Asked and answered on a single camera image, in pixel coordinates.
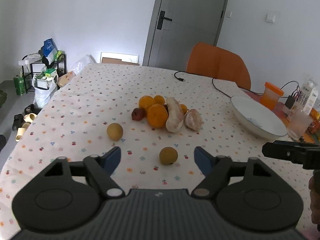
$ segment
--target orange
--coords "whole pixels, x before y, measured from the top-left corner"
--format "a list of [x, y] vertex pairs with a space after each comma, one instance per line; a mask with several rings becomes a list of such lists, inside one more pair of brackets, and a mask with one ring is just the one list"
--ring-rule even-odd
[[164, 100], [163, 96], [155, 96], [154, 99], [156, 101], [156, 104], [161, 104], [161, 105], [165, 104], [165, 100]]
[[154, 128], [162, 128], [165, 126], [169, 114], [165, 107], [161, 104], [151, 106], [147, 113], [149, 124]]
[[182, 108], [183, 114], [186, 114], [188, 111], [187, 107], [185, 105], [180, 105], [180, 106]]
[[148, 109], [150, 106], [154, 105], [156, 101], [151, 96], [143, 96], [139, 100], [139, 108], [144, 108], [146, 112], [148, 112]]

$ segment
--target white tablecloth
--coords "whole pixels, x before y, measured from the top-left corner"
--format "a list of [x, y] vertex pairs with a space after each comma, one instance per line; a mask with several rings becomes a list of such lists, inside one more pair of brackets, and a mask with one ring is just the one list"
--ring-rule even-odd
[[[125, 191], [131, 188], [187, 188], [191, 191], [204, 176], [193, 160], [193, 150], [201, 146], [213, 155], [247, 161], [257, 156], [295, 188], [304, 201], [304, 212], [297, 229], [311, 225], [308, 180], [311, 171], [301, 165], [265, 158], [264, 140], [244, 130], [235, 119], [230, 99], [215, 90], [211, 78], [173, 71], [129, 65], [88, 65], [69, 84], [58, 90], [49, 104], [30, 125], [0, 174], [0, 239], [9, 239], [19, 226], [12, 214], [15, 194], [58, 156], [80, 161], [91, 154], [103, 155], [113, 146], [122, 151], [121, 163], [112, 175]], [[228, 93], [242, 92], [221, 82]], [[179, 133], [152, 129], [147, 120], [131, 120], [143, 95], [175, 97], [189, 109], [202, 114], [199, 133], [184, 126]], [[110, 123], [122, 125], [121, 141], [111, 141], [106, 129]], [[164, 147], [177, 149], [174, 165], [163, 166], [159, 152]]]

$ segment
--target white bowl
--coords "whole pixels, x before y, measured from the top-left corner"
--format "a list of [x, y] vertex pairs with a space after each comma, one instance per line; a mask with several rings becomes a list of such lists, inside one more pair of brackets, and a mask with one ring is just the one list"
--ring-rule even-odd
[[233, 96], [230, 100], [238, 121], [253, 134], [270, 141], [287, 135], [284, 123], [259, 102], [242, 96]]

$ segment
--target plastic cup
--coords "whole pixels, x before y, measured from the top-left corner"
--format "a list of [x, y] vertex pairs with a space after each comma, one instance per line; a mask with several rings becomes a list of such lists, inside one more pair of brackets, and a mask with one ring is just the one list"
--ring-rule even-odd
[[266, 82], [265, 87], [260, 103], [272, 111], [279, 98], [283, 96], [283, 91], [270, 82]]
[[312, 118], [304, 111], [297, 109], [287, 127], [288, 135], [293, 140], [299, 140], [312, 122]]

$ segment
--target person's hand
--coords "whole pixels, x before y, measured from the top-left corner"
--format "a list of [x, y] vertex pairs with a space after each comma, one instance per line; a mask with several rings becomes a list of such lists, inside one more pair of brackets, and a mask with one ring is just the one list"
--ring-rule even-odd
[[315, 189], [315, 178], [314, 176], [311, 177], [309, 180], [309, 189], [310, 191], [310, 198], [311, 198], [311, 221], [314, 224], [320, 224], [320, 194], [316, 192]]

